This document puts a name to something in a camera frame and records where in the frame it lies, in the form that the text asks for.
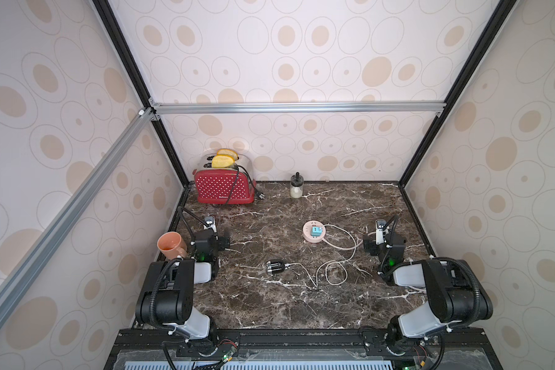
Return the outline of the teal USB wall charger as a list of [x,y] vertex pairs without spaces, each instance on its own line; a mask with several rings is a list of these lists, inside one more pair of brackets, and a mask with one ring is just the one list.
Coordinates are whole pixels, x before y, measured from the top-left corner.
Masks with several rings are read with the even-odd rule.
[[324,228],[321,226],[312,226],[310,230],[310,235],[312,237],[321,237],[323,235]]

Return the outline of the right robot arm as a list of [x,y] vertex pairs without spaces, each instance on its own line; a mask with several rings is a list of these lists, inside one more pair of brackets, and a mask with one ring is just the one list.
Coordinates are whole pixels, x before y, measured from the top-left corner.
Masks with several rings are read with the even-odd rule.
[[387,285],[425,291],[424,304],[388,324],[384,343],[396,356],[420,340],[493,315],[493,302],[466,261],[450,257],[405,261],[406,239],[396,232],[398,220],[398,216],[378,220],[376,230],[362,241],[365,251],[379,259],[377,272]]

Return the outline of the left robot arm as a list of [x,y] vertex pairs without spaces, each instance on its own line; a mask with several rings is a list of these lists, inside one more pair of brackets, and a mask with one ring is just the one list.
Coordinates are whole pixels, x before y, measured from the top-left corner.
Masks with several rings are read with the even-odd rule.
[[157,248],[165,259],[149,266],[135,317],[170,336],[216,346],[217,326],[194,308],[194,287],[217,277],[219,254],[230,247],[230,234],[219,234],[213,217],[200,218],[183,207],[178,212],[191,239],[186,241],[177,231],[159,237]]

